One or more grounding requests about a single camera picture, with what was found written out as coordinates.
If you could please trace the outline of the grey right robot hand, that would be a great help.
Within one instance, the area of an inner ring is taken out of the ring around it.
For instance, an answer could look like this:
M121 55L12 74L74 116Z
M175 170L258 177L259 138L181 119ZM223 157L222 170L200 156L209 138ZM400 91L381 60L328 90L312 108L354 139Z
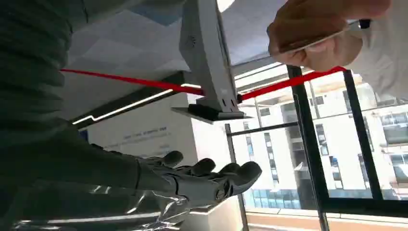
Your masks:
M19 136L0 133L0 228L3 231L156 231L193 208L248 190L255 162L215 172L182 154L141 158L89 144L76 129Z

